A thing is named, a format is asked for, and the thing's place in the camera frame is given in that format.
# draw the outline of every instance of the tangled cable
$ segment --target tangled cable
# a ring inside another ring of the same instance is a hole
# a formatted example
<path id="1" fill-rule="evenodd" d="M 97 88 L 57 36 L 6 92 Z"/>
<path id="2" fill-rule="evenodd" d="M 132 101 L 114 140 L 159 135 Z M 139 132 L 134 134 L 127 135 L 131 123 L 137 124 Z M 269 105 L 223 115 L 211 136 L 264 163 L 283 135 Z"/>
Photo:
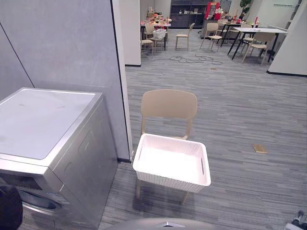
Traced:
<path id="1" fill-rule="evenodd" d="M 146 61 L 170 60 L 170 61 L 177 61 L 179 63 L 204 63 L 205 61 L 209 61 L 211 62 L 211 64 L 217 65 L 217 66 L 223 64 L 221 61 L 215 61 L 214 58 L 206 56 L 206 55 L 195 54 L 195 57 L 197 57 L 198 59 L 191 59 L 191 58 L 186 58 L 182 56 L 174 56 L 170 58 L 159 58 L 159 59 L 146 60 Z"/>

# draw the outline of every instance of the red vending machine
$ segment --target red vending machine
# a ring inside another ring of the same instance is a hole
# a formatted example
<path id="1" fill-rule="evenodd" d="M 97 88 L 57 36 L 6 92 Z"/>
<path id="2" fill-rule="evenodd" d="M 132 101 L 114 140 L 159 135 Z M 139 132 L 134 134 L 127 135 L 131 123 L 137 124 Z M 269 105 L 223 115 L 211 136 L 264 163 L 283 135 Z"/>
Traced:
<path id="1" fill-rule="evenodd" d="M 215 10 L 218 9 L 220 6 L 219 2 L 208 2 L 206 13 L 204 20 L 210 20 L 214 16 L 215 20 L 219 20 L 221 17 L 221 14 L 215 14 Z"/>

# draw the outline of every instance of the dark cabinet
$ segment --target dark cabinet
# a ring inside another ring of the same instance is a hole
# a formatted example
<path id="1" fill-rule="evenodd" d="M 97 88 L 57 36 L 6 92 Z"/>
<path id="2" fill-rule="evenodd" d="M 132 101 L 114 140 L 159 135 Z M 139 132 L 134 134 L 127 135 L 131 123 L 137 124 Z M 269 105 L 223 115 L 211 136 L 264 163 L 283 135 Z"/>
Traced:
<path id="1" fill-rule="evenodd" d="M 201 28 L 207 2 L 209 0 L 172 0 L 171 28 L 189 28 L 192 23 L 195 23 L 194 28 Z"/>

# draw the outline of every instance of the potted plant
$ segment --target potted plant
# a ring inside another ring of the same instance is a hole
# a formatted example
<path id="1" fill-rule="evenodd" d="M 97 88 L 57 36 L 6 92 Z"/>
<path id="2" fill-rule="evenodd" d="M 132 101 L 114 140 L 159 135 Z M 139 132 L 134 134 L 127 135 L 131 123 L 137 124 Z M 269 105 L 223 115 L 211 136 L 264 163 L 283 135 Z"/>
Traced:
<path id="1" fill-rule="evenodd" d="M 242 13 L 240 15 L 240 19 L 243 19 L 245 14 L 249 11 L 249 7 L 247 7 L 251 3 L 251 0 L 241 0 L 240 7 L 242 7 Z"/>

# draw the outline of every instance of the white wall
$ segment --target white wall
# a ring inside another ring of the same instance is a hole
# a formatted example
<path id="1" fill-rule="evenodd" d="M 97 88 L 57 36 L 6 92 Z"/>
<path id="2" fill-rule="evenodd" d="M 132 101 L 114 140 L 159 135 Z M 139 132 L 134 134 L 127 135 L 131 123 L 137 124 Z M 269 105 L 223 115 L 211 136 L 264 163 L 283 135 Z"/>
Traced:
<path id="1" fill-rule="evenodd" d="M 307 75 L 307 1 L 302 1 L 269 72 Z"/>
<path id="2" fill-rule="evenodd" d="M 141 64 L 140 2 L 119 0 L 121 32 L 126 65 Z"/>
<path id="3" fill-rule="evenodd" d="M 259 16 L 259 10 L 261 8 L 263 0 L 253 0 L 250 8 L 249 8 L 249 12 L 247 14 L 247 20 L 249 22 L 255 22 L 256 17 Z"/>
<path id="4" fill-rule="evenodd" d="M 230 5 L 230 8 L 229 8 L 229 12 L 228 12 L 231 16 L 234 15 L 237 8 L 239 8 L 238 16 L 240 16 L 240 14 L 242 12 L 242 8 L 240 7 L 240 2 L 241 2 L 241 0 L 231 0 L 231 5 Z"/>
<path id="5" fill-rule="evenodd" d="M 154 0 L 140 0 L 140 20 L 145 21 L 147 16 L 147 11 L 149 7 L 154 9 Z"/>
<path id="6" fill-rule="evenodd" d="M 293 5 L 293 7 L 277 7 L 274 4 Z M 258 17 L 262 26 L 269 24 L 285 28 L 296 4 L 297 0 L 254 0 L 250 8 L 251 13 L 248 15 L 248 21 L 253 22 L 255 17 Z"/>
<path id="7" fill-rule="evenodd" d="M 171 1 L 172 0 L 154 0 L 155 11 L 161 12 L 164 18 L 169 17 L 169 13 L 171 11 Z"/>
<path id="8" fill-rule="evenodd" d="M 131 125 L 130 125 L 130 112 L 128 104 L 127 80 L 126 80 L 126 71 L 125 71 L 125 62 L 124 62 L 124 48 L 123 48 L 119 1 L 120 0 L 113 0 L 112 4 L 113 4 L 113 13 L 114 13 L 117 49 L 118 49 L 120 79 L 121 79 L 122 93 L 123 93 L 124 106 L 125 106 L 125 119 L 127 126 L 128 145 L 129 145 L 129 153 L 131 156 L 133 151 L 132 135 L 131 135 Z"/>

